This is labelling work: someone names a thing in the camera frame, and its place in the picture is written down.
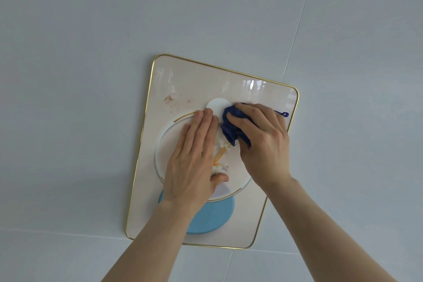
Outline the light blue round plate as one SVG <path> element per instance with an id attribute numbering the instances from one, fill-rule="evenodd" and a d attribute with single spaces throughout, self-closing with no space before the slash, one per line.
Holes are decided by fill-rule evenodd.
<path id="1" fill-rule="evenodd" d="M 196 213 L 187 230 L 188 235 L 213 232 L 225 225 L 235 210 L 235 197 L 207 202 Z"/>

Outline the white gold-rimmed rectangular tray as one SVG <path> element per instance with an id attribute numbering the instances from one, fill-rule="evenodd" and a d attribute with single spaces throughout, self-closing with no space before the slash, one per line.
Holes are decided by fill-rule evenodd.
<path id="1" fill-rule="evenodd" d="M 163 183 L 157 177 L 154 152 L 159 133 L 170 122 L 206 109 L 214 98 L 261 103 L 283 113 L 287 127 L 296 110 L 299 92 L 290 85 L 260 79 L 170 54 L 158 55 L 151 66 L 144 125 L 135 169 L 126 235 L 134 239 L 162 199 Z M 267 202 L 251 179 L 235 197 L 235 210 L 221 228 L 188 235 L 184 244 L 228 249 L 253 245 Z"/>

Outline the person's right hand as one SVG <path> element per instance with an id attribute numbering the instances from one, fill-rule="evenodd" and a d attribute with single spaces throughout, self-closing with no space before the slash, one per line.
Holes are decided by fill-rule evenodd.
<path id="1" fill-rule="evenodd" d="M 248 148 L 239 143 L 241 159 L 254 182 L 266 193 L 291 178 L 289 140 L 264 147 Z"/>

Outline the person's left forearm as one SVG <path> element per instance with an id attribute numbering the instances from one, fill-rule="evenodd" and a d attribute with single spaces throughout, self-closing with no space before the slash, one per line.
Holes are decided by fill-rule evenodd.
<path id="1" fill-rule="evenodd" d="M 101 282 L 167 282 L 189 224 L 207 199 L 163 199 Z"/>

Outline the white gold-rimmed round plate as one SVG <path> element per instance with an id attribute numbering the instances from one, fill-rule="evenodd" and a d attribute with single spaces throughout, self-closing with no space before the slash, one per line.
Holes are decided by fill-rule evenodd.
<path id="1" fill-rule="evenodd" d="M 183 125 L 190 124 L 193 116 L 193 112 L 186 114 L 168 123 L 159 133 L 154 152 L 154 165 L 157 177 L 162 183 L 164 183 L 168 160 L 175 149 Z M 218 127 L 215 140 L 217 139 L 226 139 L 220 126 Z M 224 158 L 229 166 L 228 171 L 224 172 L 224 174 L 228 175 L 229 181 L 219 185 L 208 202 L 223 200 L 239 193 L 251 180 L 251 176 L 248 174 L 241 160 L 238 141 L 236 141 L 235 146 L 231 145 L 230 150 L 226 153 Z"/>

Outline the person's right forearm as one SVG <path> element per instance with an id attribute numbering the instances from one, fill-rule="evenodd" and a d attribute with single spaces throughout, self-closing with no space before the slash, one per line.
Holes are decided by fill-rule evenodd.
<path id="1" fill-rule="evenodd" d="M 314 282 L 398 282 L 288 177 L 262 185 Z"/>

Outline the food scraps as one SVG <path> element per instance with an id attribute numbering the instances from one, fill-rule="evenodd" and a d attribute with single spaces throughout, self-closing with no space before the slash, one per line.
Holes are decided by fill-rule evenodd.
<path id="1" fill-rule="evenodd" d="M 230 150 L 230 143 L 226 139 L 217 139 L 214 144 L 213 173 L 224 173 L 228 171 L 229 166 L 224 156 Z"/>

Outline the dark blue cleaning cloth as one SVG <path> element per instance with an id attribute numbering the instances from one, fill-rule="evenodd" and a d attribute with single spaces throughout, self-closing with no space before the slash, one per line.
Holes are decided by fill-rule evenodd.
<path id="1" fill-rule="evenodd" d="M 226 139 L 235 145 L 257 148 L 289 140 L 286 116 L 260 103 L 235 103 L 223 113 L 221 129 Z"/>

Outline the person's left hand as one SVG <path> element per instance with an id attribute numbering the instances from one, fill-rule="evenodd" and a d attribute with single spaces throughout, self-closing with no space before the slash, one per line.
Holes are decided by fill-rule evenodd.
<path id="1" fill-rule="evenodd" d="M 213 171 L 218 118 L 213 115 L 201 153 L 192 153 L 194 137 L 192 122 L 193 118 L 180 156 L 177 159 L 172 159 L 171 156 L 167 163 L 161 204 L 199 210 L 215 191 L 211 189 L 210 178 Z"/>

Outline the small white round dish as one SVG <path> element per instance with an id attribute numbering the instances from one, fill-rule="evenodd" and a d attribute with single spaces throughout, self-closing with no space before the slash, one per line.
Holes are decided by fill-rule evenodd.
<path id="1" fill-rule="evenodd" d="M 222 120 L 224 110 L 232 106 L 232 103 L 225 98 L 214 98 L 209 103 L 207 103 L 206 108 L 209 108 L 213 111 L 213 114 Z"/>

